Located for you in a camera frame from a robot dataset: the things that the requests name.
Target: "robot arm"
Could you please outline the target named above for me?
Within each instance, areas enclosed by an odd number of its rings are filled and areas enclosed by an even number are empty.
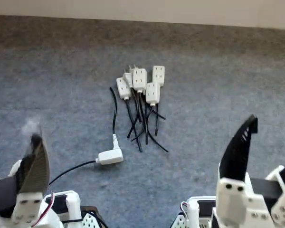
[[[254,133],[257,118],[251,115],[221,159],[216,196],[187,200],[187,211],[178,214],[171,228],[285,228],[285,167],[277,167],[265,179],[247,173]]]

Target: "black wire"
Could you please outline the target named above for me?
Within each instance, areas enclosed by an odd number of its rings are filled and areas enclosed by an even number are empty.
[[[127,138],[130,138],[131,133],[132,133],[132,131],[133,131],[135,125],[136,125],[137,120],[138,120],[138,116],[136,115],[135,120],[134,120],[134,122],[133,122],[133,124],[132,124],[132,126],[131,126],[131,129],[130,129],[128,135],[127,135]]]
[[[84,219],[73,219],[73,220],[65,220],[65,221],[61,221],[62,223],[71,223],[71,222],[82,222]]]
[[[74,169],[77,169],[77,168],[82,167],[82,166],[84,166],[84,165],[88,165],[88,164],[95,163],[95,162],[96,162],[95,160],[94,160],[94,161],[87,161],[87,162],[82,163],[82,164],[80,164],[80,165],[74,166],[73,168],[70,168],[70,169],[64,171],[63,173],[61,173],[60,175],[58,175],[57,177],[55,177],[48,185],[51,185],[51,184],[52,184],[53,182],[55,182],[57,179],[59,179],[60,177],[62,177],[63,175],[65,175],[66,173],[68,173],[68,172],[70,172],[70,171],[72,171],[72,170],[74,170]]]
[[[147,133],[146,133],[146,139],[147,139],[147,135],[148,135],[148,131],[149,131],[149,128],[148,128],[148,119],[149,119],[149,117],[150,117],[152,111],[153,111],[153,107],[151,108],[151,110],[149,111],[149,113],[146,114],[146,132],[147,132]]]
[[[154,137],[151,135],[149,129],[148,129],[148,134],[150,136],[150,138],[153,140],[153,142],[155,142],[159,147],[161,147],[164,151],[169,152],[166,148],[164,148],[162,145],[160,145],[159,142],[156,141],[156,139],[154,139]]]
[[[166,120],[166,117],[164,117],[164,116],[162,116],[161,114],[159,114],[157,111],[155,111],[154,109],[153,109],[153,112],[154,112],[154,114],[156,114],[159,118],[161,118],[161,119],[163,119],[163,120]]]
[[[140,106],[140,110],[141,110],[141,113],[142,113],[142,129],[141,131],[138,133],[138,135],[134,138],[131,139],[131,141],[137,139],[139,136],[141,136],[143,134],[143,132],[145,131],[145,127],[146,127],[146,123],[145,123],[145,118],[144,118],[144,114],[143,114],[143,106],[142,106],[142,94],[139,93],[138,94],[138,100],[139,100],[139,106]]]
[[[153,142],[155,142],[158,146],[160,146],[164,151],[169,152],[166,148],[164,148],[162,145],[160,145],[160,143],[157,142],[156,139],[154,139],[154,137],[151,135],[151,133],[150,133],[150,131],[149,131],[149,128],[148,128],[148,119],[149,119],[149,116],[150,116],[150,114],[152,113],[153,109],[154,109],[154,106],[151,107],[151,110],[150,110],[150,112],[149,112],[148,115],[147,115],[147,127],[146,127],[146,129],[147,129],[148,135],[149,135],[150,138],[153,140]]]
[[[133,125],[134,124],[134,119],[132,117],[132,112],[131,112],[131,108],[130,108],[130,105],[129,105],[129,100],[125,100],[125,103],[127,105],[127,110],[128,110],[128,114],[129,114],[129,118],[130,118],[131,124]],[[137,136],[135,125],[134,125],[134,134],[135,134],[135,136]],[[136,142],[137,142],[139,151],[143,152],[142,146],[141,146],[141,142],[139,141],[139,138],[136,139]]]
[[[135,94],[135,90],[133,88],[131,88],[131,92],[132,92],[132,96],[134,97],[134,101],[135,101],[135,109],[136,109],[136,115],[138,116],[138,120],[141,123],[141,116],[139,115],[139,109],[138,109],[138,102],[137,102],[137,97]]]
[[[103,221],[96,215],[96,213],[94,214],[94,213],[92,213],[92,212],[90,212],[90,211],[86,211],[86,213],[89,214],[89,215],[92,215],[92,216],[97,220],[98,223],[100,223],[101,225],[104,226],[104,228],[109,228],[109,227],[105,224],[105,222],[103,222]]]
[[[115,104],[115,110],[114,110],[114,116],[113,116],[113,127],[112,127],[113,134],[115,134],[115,122],[116,122],[116,116],[117,116],[117,100],[116,100],[116,96],[115,96],[115,93],[112,87],[110,87],[110,90],[112,92],[112,96],[113,96],[114,104]]]
[[[146,133],[146,145],[149,144],[149,137],[148,137],[148,118],[153,110],[153,108],[151,109],[151,111],[147,114],[147,102],[144,103],[144,114],[145,114],[145,133]]]
[[[158,109],[159,109],[159,104],[156,104],[156,112],[157,113],[158,113]],[[160,125],[159,118],[158,118],[158,115],[156,115],[155,136],[157,136],[159,125]]]

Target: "power cord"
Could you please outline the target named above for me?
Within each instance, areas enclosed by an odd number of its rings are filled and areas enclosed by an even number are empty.
[[[131,124],[133,124],[134,123],[133,115],[132,115],[132,111],[131,111],[130,105],[129,105],[129,99],[131,97],[131,94],[134,96],[135,108],[136,109],[137,109],[137,102],[136,102],[135,93],[131,89],[133,87],[133,85],[132,85],[132,75],[130,73],[126,73],[125,72],[123,74],[123,77],[120,77],[120,78],[116,79],[116,83],[117,83],[117,89],[118,89],[119,96],[120,96],[121,99],[123,99],[125,101]],[[139,118],[139,113],[136,112],[135,120],[137,121],[138,118]],[[136,142],[137,142],[139,151],[142,152],[143,150],[142,150],[142,146],[141,146],[141,143],[139,141],[139,138],[136,139]]]
[[[154,107],[152,106],[150,112],[149,112],[148,115],[147,115],[147,125],[146,125],[146,129],[147,129],[148,135],[149,135],[149,137],[152,139],[152,141],[153,141],[155,144],[157,144],[159,147],[161,147],[164,151],[169,152],[166,148],[164,148],[164,147],[151,135],[151,133],[150,133],[150,131],[149,131],[149,128],[148,128],[148,119],[149,119],[149,116],[150,116],[150,114],[152,113],[153,109],[154,109]]]
[[[54,183],[57,179],[59,179],[60,177],[62,177],[63,175],[65,175],[66,173],[68,173],[68,172],[70,172],[70,171],[72,171],[72,170],[75,170],[75,169],[77,169],[77,168],[80,168],[80,167],[82,167],[82,166],[84,166],[84,165],[88,165],[88,164],[92,164],[92,163],[95,163],[96,161],[94,160],[94,161],[87,161],[87,162],[84,162],[84,163],[82,163],[82,164],[80,164],[80,165],[77,165],[77,166],[74,166],[74,167],[72,167],[72,168],[70,168],[70,169],[68,169],[68,170],[66,170],[66,171],[64,171],[64,172],[62,172],[61,174],[59,174],[57,177],[55,177],[48,185],[51,185],[52,183]]]
[[[114,99],[113,134],[115,134],[115,122],[116,122],[116,116],[117,116],[117,100],[116,100],[116,96],[115,96],[115,93],[112,87],[110,87],[110,91]]]
[[[130,105],[129,105],[129,100],[125,100],[125,103],[126,103],[126,105],[127,105],[128,115],[129,115],[131,124],[133,125],[133,124],[134,124],[134,119],[133,119],[133,117],[132,117],[132,112],[131,112],[131,108],[130,108]],[[136,132],[135,125],[134,125],[134,129],[133,129],[133,130],[134,130],[135,136],[137,136],[137,132]],[[140,151],[140,152],[143,152],[142,145],[141,145],[141,142],[139,141],[139,138],[136,138],[136,142],[137,142],[139,151]]]
[[[141,111],[141,114],[142,114],[142,124],[143,125],[142,125],[141,131],[138,133],[138,135],[136,137],[132,138],[131,141],[139,138],[145,131],[147,131],[146,128],[145,128],[146,127],[146,121],[145,121],[145,116],[144,116],[144,113],[143,113],[143,106],[142,106],[142,93],[138,94],[138,101],[139,101],[140,111]]]
[[[116,100],[116,96],[115,96],[114,90],[111,87],[110,87],[110,91],[111,91],[113,99],[114,99],[114,115],[113,115],[113,126],[112,126],[113,149],[109,150],[109,151],[104,151],[104,152],[99,153],[98,154],[98,158],[96,158],[95,160],[84,162],[84,163],[82,163],[80,165],[74,166],[74,167],[72,167],[72,168],[62,172],[60,175],[55,177],[48,185],[51,185],[57,179],[59,179],[60,177],[65,175],[66,173],[68,173],[68,172],[70,172],[72,170],[75,170],[77,168],[80,168],[82,166],[88,165],[88,164],[99,163],[101,165],[108,165],[108,164],[122,162],[124,160],[124,156],[123,156],[122,150],[119,148],[117,136],[115,134],[115,123],[116,123],[116,116],[117,116],[117,100]]]
[[[156,104],[156,112],[157,112],[157,113],[158,113],[158,110],[159,110],[159,104],[160,104],[160,103]],[[159,125],[160,125],[159,117],[158,117],[158,115],[156,115],[155,136],[157,136]]]

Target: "angled plug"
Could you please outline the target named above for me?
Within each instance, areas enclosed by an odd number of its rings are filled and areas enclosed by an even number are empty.
[[[131,88],[133,88],[133,77],[132,73],[125,72],[123,74],[123,79],[125,80],[126,84]]]
[[[127,85],[126,81],[122,77],[117,78],[116,82],[120,98],[128,100],[131,97],[130,87]]]
[[[96,163],[101,165],[108,165],[113,163],[119,163],[124,160],[123,152],[119,148],[116,134],[113,134],[113,149],[104,151],[98,154],[98,158],[95,159]]]
[[[150,106],[155,106],[160,101],[161,85],[159,83],[151,82],[147,84],[146,102]]]
[[[142,93],[147,87],[147,71],[146,69],[134,69],[133,71],[133,88]]]
[[[157,82],[161,86],[163,86],[165,82],[165,67],[164,66],[153,66],[152,82]]]

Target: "gray carpet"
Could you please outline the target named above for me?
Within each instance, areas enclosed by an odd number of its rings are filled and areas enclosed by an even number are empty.
[[[214,195],[218,162],[251,113],[259,118],[251,176],[285,164],[285,31],[0,16],[0,177],[24,154],[28,117],[43,120],[51,177],[111,149],[109,87],[128,64],[166,66],[157,139],[170,153],[152,142],[138,152],[118,99],[125,161],[78,169],[52,186],[77,191],[109,227],[167,228],[182,200]]]

